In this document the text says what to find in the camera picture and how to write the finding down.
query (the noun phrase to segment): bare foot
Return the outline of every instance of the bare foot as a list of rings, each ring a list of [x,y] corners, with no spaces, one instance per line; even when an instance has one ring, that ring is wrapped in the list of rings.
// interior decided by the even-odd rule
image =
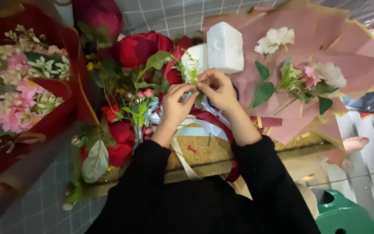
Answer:
[[[344,149],[347,153],[361,151],[369,142],[367,137],[351,137],[343,141]]]

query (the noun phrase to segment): pink wrapping paper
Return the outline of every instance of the pink wrapping paper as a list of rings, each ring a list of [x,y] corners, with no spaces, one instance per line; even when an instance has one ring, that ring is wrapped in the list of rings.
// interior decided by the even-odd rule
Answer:
[[[254,51],[257,41],[271,29],[288,27],[295,32],[295,44],[288,44],[289,51],[283,46],[276,54],[268,55],[265,66],[274,70],[270,81],[278,82],[277,70],[288,56],[293,63],[332,62],[342,70],[347,86],[340,89],[340,96],[362,96],[374,89],[374,37],[357,22],[347,19],[349,12],[313,5],[305,0],[294,0],[273,10],[254,8],[247,15],[221,15],[205,18],[202,31],[219,22],[225,21],[243,35],[244,69],[229,75],[240,92],[240,104],[247,109],[252,101],[256,86],[260,83],[259,72],[254,61],[264,63],[263,55]],[[336,94],[334,105],[323,116],[319,115],[318,103],[308,105],[296,100],[278,114],[281,108],[294,98],[288,94],[274,93],[264,104],[251,109],[249,115],[260,118],[282,118],[282,126],[274,127],[270,136],[283,144],[297,136],[314,119],[328,123],[334,114],[345,114],[347,109]]]

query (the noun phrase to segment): white filler flower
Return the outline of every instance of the white filler flower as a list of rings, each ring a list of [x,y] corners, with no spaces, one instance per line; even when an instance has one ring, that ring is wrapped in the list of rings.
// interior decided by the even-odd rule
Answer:
[[[288,30],[287,27],[270,29],[266,33],[266,36],[258,41],[259,45],[255,47],[255,51],[266,56],[267,54],[274,53],[280,45],[283,45],[285,50],[288,51],[286,44],[294,44],[294,38],[293,29]]]
[[[331,86],[336,88],[344,88],[347,84],[342,71],[339,67],[334,66],[334,64],[328,63],[318,63],[315,66],[315,72],[318,73],[318,77]]]

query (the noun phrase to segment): person's right hand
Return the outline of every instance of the person's right hand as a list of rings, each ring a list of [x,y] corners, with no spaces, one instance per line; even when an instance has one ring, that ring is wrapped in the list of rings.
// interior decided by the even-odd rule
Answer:
[[[197,78],[197,81],[197,87],[209,97],[216,108],[230,111],[240,106],[230,78],[216,68],[203,72]]]

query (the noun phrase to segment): woven mat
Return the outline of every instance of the woven mat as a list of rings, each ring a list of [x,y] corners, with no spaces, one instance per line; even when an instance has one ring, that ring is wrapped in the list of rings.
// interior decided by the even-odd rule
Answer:
[[[198,124],[190,124],[188,127],[200,127]],[[233,153],[228,141],[216,136],[177,136],[183,156],[190,167],[199,177],[229,173],[233,159]],[[275,150],[281,160],[295,159],[312,154],[327,152],[336,148],[335,145],[324,140],[320,136],[311,134],[304,138],[296,138],[287,145],[275,142]],[[109,188],[115,186],[118,178],[122,176],[125,168],[115,168],[105,173],[94,184],[87,184],[85,196],[102,196],[107,194]],[[178,160],[175,152],[168,159],[164,182],[174,183],[187,180],[188,177]]]

